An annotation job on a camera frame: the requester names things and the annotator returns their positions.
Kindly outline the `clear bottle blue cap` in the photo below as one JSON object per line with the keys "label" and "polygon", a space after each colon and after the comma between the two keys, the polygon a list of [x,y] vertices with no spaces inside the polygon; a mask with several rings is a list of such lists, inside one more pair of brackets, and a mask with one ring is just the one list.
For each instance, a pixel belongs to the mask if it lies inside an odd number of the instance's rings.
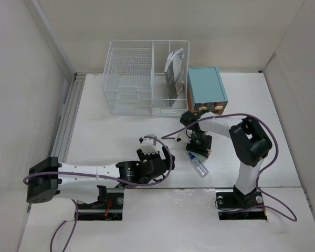
{"label": "clear bottle blue cap", "polygon": [[207,174],[208,174],[208,170],[207,168],[201,163],[201,161],[191,152],[187,153],[188,157],[190,158],[194,169],[196,170],[196,172],[198,173],[198,175],[201,178],[204,178]]}

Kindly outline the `aluminium rail frame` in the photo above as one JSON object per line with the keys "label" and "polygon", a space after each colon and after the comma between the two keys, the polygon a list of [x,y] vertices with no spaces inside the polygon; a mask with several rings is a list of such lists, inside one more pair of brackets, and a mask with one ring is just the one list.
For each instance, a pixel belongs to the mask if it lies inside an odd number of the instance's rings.
{"label": "aluminium rail frame", "polygon": [[58,157],[59,162],[66,162],[80,100],[86,80],[86,73],[75,73],[69,86],[64,105],[60,110],[59,126],[49,156]]}

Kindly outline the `teal orange drawer box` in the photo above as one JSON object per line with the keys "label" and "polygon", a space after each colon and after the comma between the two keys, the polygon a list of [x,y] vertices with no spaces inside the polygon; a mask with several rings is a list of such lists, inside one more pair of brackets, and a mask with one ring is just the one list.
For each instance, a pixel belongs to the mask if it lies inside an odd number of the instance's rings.
{"label": "teal orange drawer box", "polygon": [[191,112],[208,110],[223,114],[228,97],[218,67],[189,68],[187,74],[187,103]]}

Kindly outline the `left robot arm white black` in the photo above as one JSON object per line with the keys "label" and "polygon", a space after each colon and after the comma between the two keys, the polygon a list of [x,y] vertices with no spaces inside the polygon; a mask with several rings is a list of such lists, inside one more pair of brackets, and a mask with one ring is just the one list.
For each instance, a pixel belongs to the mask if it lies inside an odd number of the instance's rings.
{"label": "left robot arm white black", "polygon": [[175,157],[168,148],[145,154],[137,150],[137,161],[122,161],[102,166],[79,166],[60,163],[48,157],[31,167],[23,179],[27,185],[26,201],[30,204],[67,198],[102,208],[107,202],[106,190],[153,186],[164,181],[175,168]]}

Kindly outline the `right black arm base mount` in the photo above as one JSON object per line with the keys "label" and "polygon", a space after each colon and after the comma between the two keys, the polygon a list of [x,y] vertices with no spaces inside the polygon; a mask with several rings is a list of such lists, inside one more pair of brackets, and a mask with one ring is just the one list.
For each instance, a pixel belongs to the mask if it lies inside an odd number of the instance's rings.
{"label": "right black arm base mount", "polygon": [[215,207],[221,221],[267,220],[262,193],[256,188],[249,194],[242,194],[235,186],[217,190]]}

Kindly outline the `grey white manual booklet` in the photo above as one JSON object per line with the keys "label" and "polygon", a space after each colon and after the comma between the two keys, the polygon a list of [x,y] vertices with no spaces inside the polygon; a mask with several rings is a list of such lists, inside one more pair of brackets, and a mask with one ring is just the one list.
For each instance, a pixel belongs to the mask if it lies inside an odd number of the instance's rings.
{"label": "grey white manual booklet", "polygon": [[164,75],[167,86],[167,103],[169,107],[173,106],[175,100],[183,91],[183,60],[184,49],[180,48],[176,51],[170,51],[165,63]]}

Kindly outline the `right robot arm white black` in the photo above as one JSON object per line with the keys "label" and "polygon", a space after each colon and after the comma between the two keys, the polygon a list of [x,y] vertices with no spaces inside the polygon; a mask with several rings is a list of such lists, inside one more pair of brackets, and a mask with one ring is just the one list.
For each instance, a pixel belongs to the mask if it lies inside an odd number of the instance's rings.
{"label": "right robot arm white black", "polygon": [[233,187],[233,201],[244,207],[251,202],[257,186],[256,179],[272,142],[259,121],[247,116],[237,122],[231,117],[215,118],[209,111],[194,114],[187,111],[181,115],[180,123],[191,130],[186,149],[208,158],[211,153],[212,137],[207,132],[231,139],[240,160],[239,174]]}

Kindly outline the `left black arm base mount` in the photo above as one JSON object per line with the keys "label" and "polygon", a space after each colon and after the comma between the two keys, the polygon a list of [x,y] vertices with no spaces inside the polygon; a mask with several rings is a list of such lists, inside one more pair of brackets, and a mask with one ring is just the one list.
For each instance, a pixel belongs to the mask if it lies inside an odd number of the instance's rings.
{"label": "left black arm base mount", "polygon": [[121,221],[123,218],[124,189],[97,186],[92,203],[78,203],[75,217],[80,221]]}

